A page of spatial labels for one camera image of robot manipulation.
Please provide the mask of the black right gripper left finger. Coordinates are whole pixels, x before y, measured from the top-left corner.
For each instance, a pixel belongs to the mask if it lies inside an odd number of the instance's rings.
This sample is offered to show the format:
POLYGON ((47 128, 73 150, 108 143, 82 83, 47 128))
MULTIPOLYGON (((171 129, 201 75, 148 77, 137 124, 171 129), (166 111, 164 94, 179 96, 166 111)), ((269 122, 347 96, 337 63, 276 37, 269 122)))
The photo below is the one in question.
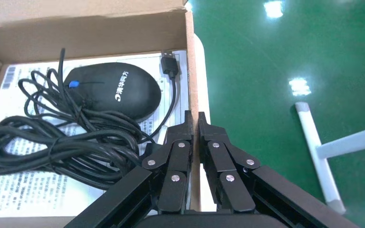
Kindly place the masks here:
POLYGON ((186 210, 193 152, 193 118, 168 128, 166 143, 147 156, 67 228, 154 228, 168 214, 186 210))

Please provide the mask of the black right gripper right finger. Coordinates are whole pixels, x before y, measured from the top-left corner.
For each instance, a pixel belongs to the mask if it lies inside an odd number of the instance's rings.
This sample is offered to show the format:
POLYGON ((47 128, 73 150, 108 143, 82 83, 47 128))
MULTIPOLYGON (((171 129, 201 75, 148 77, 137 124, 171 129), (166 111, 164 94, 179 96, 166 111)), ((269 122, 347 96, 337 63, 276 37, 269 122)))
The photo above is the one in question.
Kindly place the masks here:
POLYGON ((353 228, 350 220, 234 146, 199 112, 199 153, 217 205, 213 228, 353 228))

